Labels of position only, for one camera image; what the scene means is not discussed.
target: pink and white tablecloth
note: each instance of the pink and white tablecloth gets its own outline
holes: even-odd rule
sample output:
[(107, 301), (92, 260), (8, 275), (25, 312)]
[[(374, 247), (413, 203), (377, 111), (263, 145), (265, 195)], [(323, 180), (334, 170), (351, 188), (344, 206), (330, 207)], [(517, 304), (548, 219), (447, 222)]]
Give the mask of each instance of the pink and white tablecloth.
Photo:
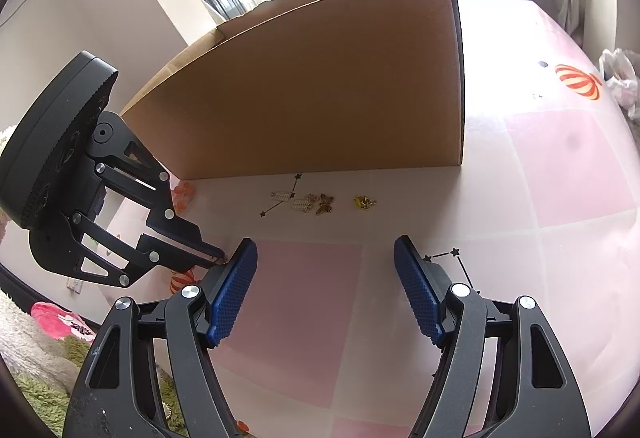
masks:
[[(235, 417), (259, 438), (406, 438), (440, 354), (396, 276), (402, 234), (425, 255), (448, 253), (434, 261), (464, 281), (460, 258), (485, 297), (539, 302), (594, 434), (638, 379), (640, 159), (625, 120), (588, 76), (597, 76), (593, 64), (535, 4), (460, 0), (460, 9), (462, 167), (194, 182), (185, 217), (207, 241), (228, 254), (242, 237), (258, 244), (254, 282), (212, 360)], [(596, 88), (562, 81), (569, 71), (558, 65)], [(271, 192), (293, 183), (298, 199), (334, 196), (333, 211), (317, 216), (287, 202), (261, 216)], [(377, 203), (360, 210), (356, 195)], [(125, 201), (110, 231), (135, 245), (145, 217)], [(110, 301), (161, 299), (171, 275), (158, 268), (128, 291), (103, 292)], [(487, 349), (495, 357), (492, 342)], [(488, 362), (469, 431), (484, 420)]]

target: brown cardboard box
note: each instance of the brown cardboard box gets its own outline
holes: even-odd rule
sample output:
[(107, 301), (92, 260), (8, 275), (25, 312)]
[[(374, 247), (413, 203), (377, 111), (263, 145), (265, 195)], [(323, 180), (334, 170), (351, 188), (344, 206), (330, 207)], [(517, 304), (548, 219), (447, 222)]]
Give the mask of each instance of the brown cardboard box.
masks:
[(462, 163), (457, 0), (274, 0), (165, 66), (123, 117), (183, 179)]

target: orange striped balloon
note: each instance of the orange striped balloon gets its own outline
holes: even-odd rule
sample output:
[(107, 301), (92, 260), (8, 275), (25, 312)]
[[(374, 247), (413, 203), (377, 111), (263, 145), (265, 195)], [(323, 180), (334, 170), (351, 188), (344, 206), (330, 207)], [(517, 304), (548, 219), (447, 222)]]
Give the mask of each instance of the orange striped balloon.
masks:
[(193, 271), (187, 271), (184, 274), (182, 272), (175, 272), (171, 277), (171, 284), (169, 285), (169, 290), (171, 293), (176, 293), (178, 290), (182, 290), (182, 288), (187, 285), (195, 285), (196, 278), (193, 275)]
[(567, 88), (576, 92), (578, 95), (587, 97), (592, 101), (597, 101), (600, 98), (598, 85), (602, 86), (602, 82), (592, 73), (585, 73), (575, 66), (568, 64), (559, 64), (556, 66), (556, 75)]

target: power outlet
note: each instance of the power outlet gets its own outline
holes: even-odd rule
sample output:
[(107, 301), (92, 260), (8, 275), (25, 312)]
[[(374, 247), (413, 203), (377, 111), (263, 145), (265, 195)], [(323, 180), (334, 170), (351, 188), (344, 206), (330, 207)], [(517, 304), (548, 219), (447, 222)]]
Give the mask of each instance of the power outlet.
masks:
[(80, 293), (82, 291), (82, 279), (74, 279), (73, 277), (70, 277), (66, 280), (66, 287), (69, 290)]

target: blue gripper pad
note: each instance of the blue gripper pad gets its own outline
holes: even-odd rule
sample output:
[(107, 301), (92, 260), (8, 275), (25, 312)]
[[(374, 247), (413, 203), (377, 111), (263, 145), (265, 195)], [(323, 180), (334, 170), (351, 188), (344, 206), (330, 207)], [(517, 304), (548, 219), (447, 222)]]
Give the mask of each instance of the blue gripper pad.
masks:
[(258, 248), (255, 243), (245, 238), (234, 254), (220, 291), (211, 303), (211, 322), (207, 338), (213, 346), (231, 334), (244, 301), (244, 296), (254, 278), (258, 264)]
[(445, 336), (438, 300), (424, 276), (418, 258), (419, 255), (408, 238), (396, 240), (394, 261), (404, 292), (414, 310), (420, 331), (438, 346)]

